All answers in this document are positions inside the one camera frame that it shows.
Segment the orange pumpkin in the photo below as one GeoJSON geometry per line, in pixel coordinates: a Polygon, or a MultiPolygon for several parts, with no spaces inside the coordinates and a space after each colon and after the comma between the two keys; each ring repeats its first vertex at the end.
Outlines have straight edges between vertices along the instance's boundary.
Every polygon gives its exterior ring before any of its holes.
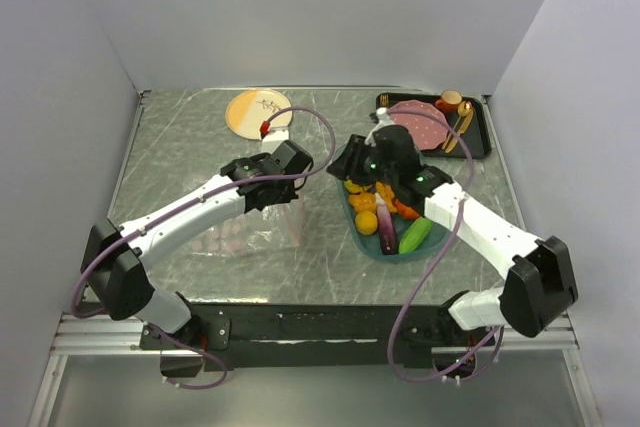
{"type": "Polygon", "coordinates": [[[393,205],[396,209],[396,213],[406,220],[416,220],[421,217],[421,214],[411,207],[403,204],[398,199],[393,200],[393,205]]]}

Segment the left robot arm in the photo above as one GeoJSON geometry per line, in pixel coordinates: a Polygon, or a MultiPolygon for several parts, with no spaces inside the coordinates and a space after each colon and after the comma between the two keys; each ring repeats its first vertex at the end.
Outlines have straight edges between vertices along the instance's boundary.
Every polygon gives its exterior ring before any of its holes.
{"type": "Polygon", "coordinates": [[[90,232],[82,268],[90,288],[114,321],[136,317],[184,349],[205,332],[204,321],[177,292],[154,285],[148,271],[203,231],[267,206],[297,199],[296,180],[312,156],[285,140],[271,153],[238,158],[196,190],[133,221],[110,219],[90,232]]]}

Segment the clear pink-dotted zip bag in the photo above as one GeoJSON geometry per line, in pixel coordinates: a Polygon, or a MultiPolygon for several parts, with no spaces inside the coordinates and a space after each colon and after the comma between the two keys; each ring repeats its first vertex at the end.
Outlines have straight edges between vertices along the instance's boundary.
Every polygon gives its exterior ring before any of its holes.
{"type": "Polygon", "coordinates": [[[190,241],[197,255],[239,257],[296,248],[301,244],[305,205],[303,194],[288,204],[266,207],[224,221],[190,241]]]}

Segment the orange fruit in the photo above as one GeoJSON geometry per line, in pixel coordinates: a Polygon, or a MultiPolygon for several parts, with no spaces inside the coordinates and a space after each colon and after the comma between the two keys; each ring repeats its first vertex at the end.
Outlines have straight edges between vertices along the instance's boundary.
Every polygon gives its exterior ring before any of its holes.
{"type": "Polygon", "coordinates": [[[372,211],[358,212],[354,217],[354,225],[361,235],[373,235],[378,229],[377,215],[372,211]]]}

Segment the brown ginger root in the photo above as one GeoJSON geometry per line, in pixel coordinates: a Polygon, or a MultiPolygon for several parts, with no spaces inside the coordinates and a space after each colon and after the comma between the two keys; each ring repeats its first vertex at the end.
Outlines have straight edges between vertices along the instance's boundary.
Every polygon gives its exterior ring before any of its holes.
{"type": "Polygon", "coordinates": [[[380,183],[380,182],[376,182],[375,184],[371,184],[372,188],[368,191],[368,192],[364,192],[364,193],[360,193],[360,194],[355,194],[352,195],[349,193],[348,195],[348,203],[351,205],[351,207],[354,209],[354,211],[356,213],[361,212],[361,211],[372,211],[372,212],[376,212],[376,205],[375,205],[375,194],[378,193],[381,195],[381,197],[384,199],[384,201],[387,204],[387,207],[389,209],[389,211],[392,214],[396,213],[396,209],[393,205],[393,200],[395,199],[395,194],[392,191],[391,187],[380,183]]]}

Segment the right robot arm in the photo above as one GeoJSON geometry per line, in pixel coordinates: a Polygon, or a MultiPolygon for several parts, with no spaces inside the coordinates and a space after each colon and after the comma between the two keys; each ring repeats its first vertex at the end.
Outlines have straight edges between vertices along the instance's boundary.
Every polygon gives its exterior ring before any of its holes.
{"type": "Polygon", "coordinates": [[[578,299],[567,245],[512,225],[473,199],[441,169],[426,163],[402,126],[352,135],[327,171],[358,185],[390,186],[404,205],[447,228],[500,275],[500,289],[466,292],[450,300],[437,322],[439,337],[460,345],[473,329],[509,326],[534,338],[578,299]]]}

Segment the purple eggplant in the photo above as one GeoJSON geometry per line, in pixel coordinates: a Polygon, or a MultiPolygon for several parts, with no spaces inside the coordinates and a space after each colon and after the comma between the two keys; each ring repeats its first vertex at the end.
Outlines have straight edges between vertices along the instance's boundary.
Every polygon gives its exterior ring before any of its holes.
{"type": "Polygon", "coordinates": [[[383,255],[398,253],[398,241],[391,212],[380,194],[375,194],[376,215],[378,219],[378,237],[383,255]]]}

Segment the yellow bell pepper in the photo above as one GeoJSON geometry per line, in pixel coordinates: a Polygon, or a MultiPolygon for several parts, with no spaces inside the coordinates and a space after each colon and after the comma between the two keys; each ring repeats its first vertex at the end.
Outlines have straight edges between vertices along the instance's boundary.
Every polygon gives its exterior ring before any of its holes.
{"type": "Polygon", "coordinates": [[[359,185],[352,180],[346,180],[344,187],[352,195],[368,192],[372,188],[371,185],[359,185]]]}

